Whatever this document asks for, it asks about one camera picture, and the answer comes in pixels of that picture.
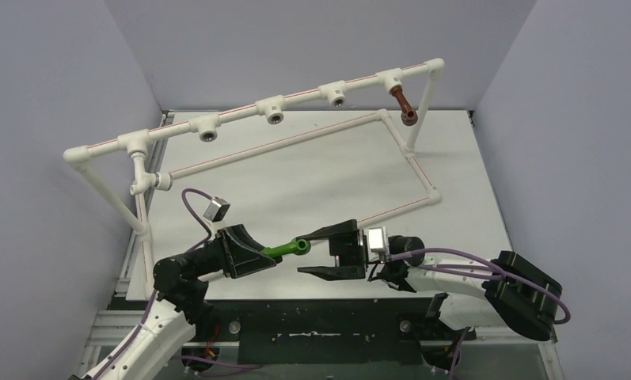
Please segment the green water faucet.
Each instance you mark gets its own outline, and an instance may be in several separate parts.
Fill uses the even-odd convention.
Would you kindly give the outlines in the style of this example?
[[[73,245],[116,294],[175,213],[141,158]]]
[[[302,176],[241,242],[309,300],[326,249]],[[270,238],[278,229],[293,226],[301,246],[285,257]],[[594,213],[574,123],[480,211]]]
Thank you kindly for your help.
[[[302,256],[306,255],[311,250],[311,243],[305,239],[293,239],[292,241],[278,245],[275,247],[265,247],[262,253],[272,259],[278,259],[286,255]]]

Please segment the white PVC pipe frame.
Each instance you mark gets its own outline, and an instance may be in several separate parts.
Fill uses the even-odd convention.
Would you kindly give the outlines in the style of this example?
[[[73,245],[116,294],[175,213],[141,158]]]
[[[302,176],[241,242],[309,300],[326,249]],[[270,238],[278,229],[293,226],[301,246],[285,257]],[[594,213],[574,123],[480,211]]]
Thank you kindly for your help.
[[[247,218],[265,237],[343,217],[373,226],[441,200],[415,145],[444,67],[442,59],[431,59],[332,82],[76,146],[63,156],[131,226],[147,266],[183,250],[175,192],[188,186],[226,192],[231,218]],[[419,119],[407,135],[384,108],[339,108],[350,92],[375,86],[389,92],[422,74],[428,81]],[[172,176],[169,191],[131,195],[135,151],[146,154],[147,172]]]

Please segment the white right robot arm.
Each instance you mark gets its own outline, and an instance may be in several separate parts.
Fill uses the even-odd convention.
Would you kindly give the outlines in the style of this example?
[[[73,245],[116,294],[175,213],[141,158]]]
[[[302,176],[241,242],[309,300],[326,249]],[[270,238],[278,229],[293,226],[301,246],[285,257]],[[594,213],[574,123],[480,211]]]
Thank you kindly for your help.
[[[465,327],[505,325],[530,340],[547,341],[571,314],[562,286],[520,254],[502,250],[481,258],[451,248],[428,248],[419,237],[364,230],[356,220],[296,237],[298,247],[327,241],[333,266],[302,267],[325,281],[366,279],[396,291],[431,292],[427,332],[444,338]]]

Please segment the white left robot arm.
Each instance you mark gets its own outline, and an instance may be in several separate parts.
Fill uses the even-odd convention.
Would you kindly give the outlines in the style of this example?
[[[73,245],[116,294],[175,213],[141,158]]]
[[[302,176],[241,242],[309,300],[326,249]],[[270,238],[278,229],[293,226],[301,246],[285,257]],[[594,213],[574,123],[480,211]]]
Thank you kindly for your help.
[[[242,224],[219,230],[197,249],[159,260],[154,290],[136,326],[118,346],[88,370],[84,379],[152,379],[192,338],[211,335],[209,283],[201,276],[222,272],[236,279],[273,268],[281,259],[254,241]]]

